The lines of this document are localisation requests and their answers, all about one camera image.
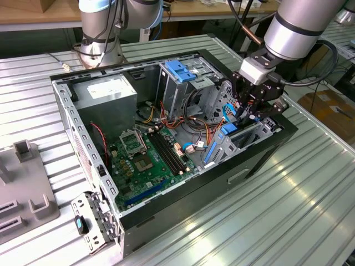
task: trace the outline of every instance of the wooden workbench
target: wooden workbench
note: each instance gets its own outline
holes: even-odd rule
[[[278,3],[270,0],[262,4],[260,8],[252,8],[249,16],[269,14],[277,10]],[[203,20],[232,18],[229,6],[218,3],[214,6],[206,6],[199,0],[193,2],[175,1],[171,4],[170,21]],[[164,21],[168,14],[164,12]],[[80,27],[81,17],[77,0],[56,0],[43,14],[21,9],[0,7],[0,31],[71,28]]]

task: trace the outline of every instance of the cardboard box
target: cardboard box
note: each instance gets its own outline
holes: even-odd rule
[[[313,93],[308,93],[300,98],[298,103],[310,111],[312,98]],[[355,108],[348,105],[333,90],[317,92],[312,115],[348,144],[355,143]]]
[[[44,13],[55,0],[0,0],[0,6]]]

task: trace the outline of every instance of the red cable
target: red cable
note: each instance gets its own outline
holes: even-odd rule
[[[108,166],[109,165],[109,157],[108,157],[108,153],[107,153],[106,138],[104,137],[104,134],[102,133],[101,129],[98,126],[96,126],[94,123],[91,123],[91,126],[93,126],[94,128],[96,128],[98,130],[98,132],[101,135],[101,138],[104,142],[106,166]]]

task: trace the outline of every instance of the power cable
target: power cable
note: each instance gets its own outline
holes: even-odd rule
[[[338,63],[338,50],[337,48],[334,46],[334,44],[332,44],[331,42],[327,41],[327,40],[318,40],[317,43],[319,44],[323,44],[326,47],[328,47],[328,49],[332,52],[332,65],[330,67],[330,70],[327,71],[325,74],[319,76],[318,78],[316,78],[315,80],[312,80],[310,82],[307,83],[293,83],[293,82],[289,82],[289,81],[285,81],[282,80],[281,83],[283,83],[284,85],[288,85],[288,86],[293,86],[293,87],[304,87],[304,86],[311,86],[314,84],[317,84],[318,82],[322,81],[323,79],[325,79],[326,77],[328,77],[336,68],[337,63]]]

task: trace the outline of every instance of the wire bundle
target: wire bundle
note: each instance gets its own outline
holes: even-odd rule
[[[107,142],[106,142],[106,138],[105,138],[105,136],[104,136],[102,130],[101,130],[96,124],[91,123],[91,126],[93,126],[94,128],[97,129],[97,131],[99,132],[99,134],[100,134],[100,136],[101,136],[101,138],[102,138],[102,141],[103,141],[103,143],[104,143],[104,149],[105,149],[106,166],[108,166],[108,165],[109,165],[109,155],[108,155],[108,153],[107,153]]]

